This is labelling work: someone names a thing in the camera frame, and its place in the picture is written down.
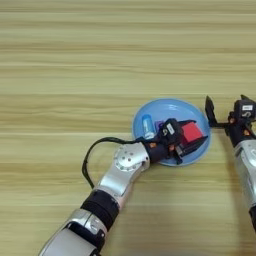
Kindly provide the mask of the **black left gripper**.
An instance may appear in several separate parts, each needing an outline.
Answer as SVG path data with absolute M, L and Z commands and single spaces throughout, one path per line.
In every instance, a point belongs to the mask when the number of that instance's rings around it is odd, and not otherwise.
M 196 120 L 177 121 L 178 127 L 183 127 L 189 123 L 196 123 Z M 164 159 L 174 159 L 180 165 L 183 160 L 181 157 L 189 155 L 199 149 L 208 139 L 207 136 L 201 136 L 188 142 L 182 135 L 163 135 L 159 132 L 153 139 L 143 143 L 150 159 L 150 163 L 160 162 Z M 176 147 L 179 146 L 181 153 L 177 153 Z

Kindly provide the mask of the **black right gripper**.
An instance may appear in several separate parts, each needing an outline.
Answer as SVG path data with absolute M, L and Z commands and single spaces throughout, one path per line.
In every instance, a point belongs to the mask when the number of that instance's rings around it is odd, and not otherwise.
M 241 94 L 242 100 L 250 100 L 249 97 Z M 245 140 L 256 140 L 256 134 L 252 130 L 253 120 L 250 118 L 238 118 L 234 112 L 230 112 L 226 122 L 218 122 L 214 113 L 214 104 L 212 99 L 207 96 L 205 99 L 205 112 L 212 128 L 223 129 L 230 138 L 233 147 Z

